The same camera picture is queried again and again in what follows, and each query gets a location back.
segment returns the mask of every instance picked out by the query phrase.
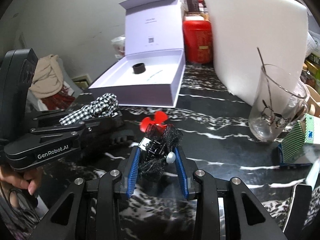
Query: checkered fabric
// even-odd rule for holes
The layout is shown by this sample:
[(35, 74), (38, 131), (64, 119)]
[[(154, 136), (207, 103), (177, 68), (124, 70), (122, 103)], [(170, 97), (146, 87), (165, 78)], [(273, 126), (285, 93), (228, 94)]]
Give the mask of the checkered fabric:
[(111, 116), (118, 107), (118, 100), (116, 95), (106, 93), (97, 100), (92, 101), (90, 105), (83, 106), (81, 109), (68, 114), (59, 122), (62, 125), (73, 124), (79, 120), (86, 120), (89, 118)]

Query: brown lid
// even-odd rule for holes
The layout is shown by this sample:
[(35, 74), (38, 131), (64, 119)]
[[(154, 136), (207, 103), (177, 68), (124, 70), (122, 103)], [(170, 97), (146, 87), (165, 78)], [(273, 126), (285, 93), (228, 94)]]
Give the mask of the brown lid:
[(305, 60), (305, 63), (306, 65), (308, 66), (308, 70), (313, 74), (315, 75), (318, 71), (318, 68), (319, 68), (319, 65), (315, 64), (315, 63), (312, 63), (311, 61), (309, 60)]

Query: green and white box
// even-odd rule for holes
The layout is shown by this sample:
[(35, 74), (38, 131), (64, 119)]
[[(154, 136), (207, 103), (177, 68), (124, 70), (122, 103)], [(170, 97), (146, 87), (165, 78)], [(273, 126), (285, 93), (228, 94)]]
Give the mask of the green and white box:
[(320, 156), (320, 118), (305, 115), (305, 122), (297, 121), (278, 145), (280, 163), (314, 163)]

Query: cartoon character print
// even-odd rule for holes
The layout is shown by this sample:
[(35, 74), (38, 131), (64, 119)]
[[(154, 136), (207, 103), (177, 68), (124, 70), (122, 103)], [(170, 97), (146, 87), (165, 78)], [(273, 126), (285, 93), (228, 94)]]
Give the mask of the cartoon character print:
[(268, 122), (268, 125), (271, 126), (273, 123), (276, 125), (276, 129), (286, 127), (290, 122), (289, 118), (284, 118), (281, 114), (275, 113), (270, 106), (262, 100), (264, 104), (264, 109), (261, 112), (261, 118)]

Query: human hand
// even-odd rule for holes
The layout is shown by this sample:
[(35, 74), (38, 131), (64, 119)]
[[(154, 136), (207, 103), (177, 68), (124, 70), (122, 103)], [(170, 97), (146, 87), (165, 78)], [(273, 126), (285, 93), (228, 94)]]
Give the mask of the human hand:
[(41, 168), (26, 171), (22, 177), (10, 166), (0, 165), (0, 181), (7, 182), (20, 189), (27, 189), (30, 195), (33, 195), (36, 189), (40, 187), (41, 178)]

